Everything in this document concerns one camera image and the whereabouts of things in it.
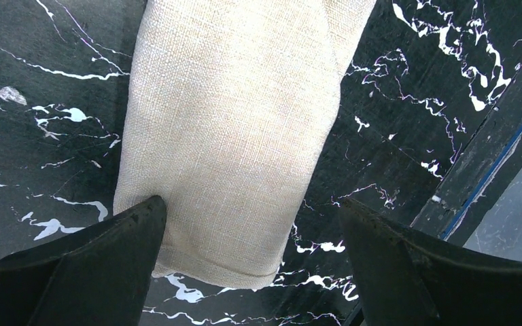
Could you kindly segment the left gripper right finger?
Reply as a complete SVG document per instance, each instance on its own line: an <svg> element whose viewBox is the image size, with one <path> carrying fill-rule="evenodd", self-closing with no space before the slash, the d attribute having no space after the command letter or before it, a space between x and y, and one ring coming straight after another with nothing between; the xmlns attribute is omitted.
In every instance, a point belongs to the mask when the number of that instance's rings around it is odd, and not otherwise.
<svg viewBox="0 0 522 326"><path fill-rule="evenodd" d="M522 325L522 261L445 242L352 199L339 219L368 325Z"/></svg>

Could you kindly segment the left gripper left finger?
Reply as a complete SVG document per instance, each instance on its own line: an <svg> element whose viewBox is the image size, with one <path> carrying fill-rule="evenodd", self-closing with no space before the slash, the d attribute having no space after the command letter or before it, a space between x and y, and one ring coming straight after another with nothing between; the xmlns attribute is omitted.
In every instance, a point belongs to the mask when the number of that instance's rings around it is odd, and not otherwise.
<svg viewBox="0 0 522 326"><path fill-rule="evenodd" d="M0 325L137 325L166 220L153 196L0 259Z"/></svg>

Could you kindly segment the beige cloth napkin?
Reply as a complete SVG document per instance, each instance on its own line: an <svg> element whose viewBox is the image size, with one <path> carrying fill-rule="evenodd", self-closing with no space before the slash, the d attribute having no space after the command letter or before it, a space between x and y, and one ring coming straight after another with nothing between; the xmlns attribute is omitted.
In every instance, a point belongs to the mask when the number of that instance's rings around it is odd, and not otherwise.
<svg viewBox="0 0 522 326"><path fill-rule="evenodd" d="M165 201L154 277L272 283L374 6L148 1L113 210Z"/></svg>

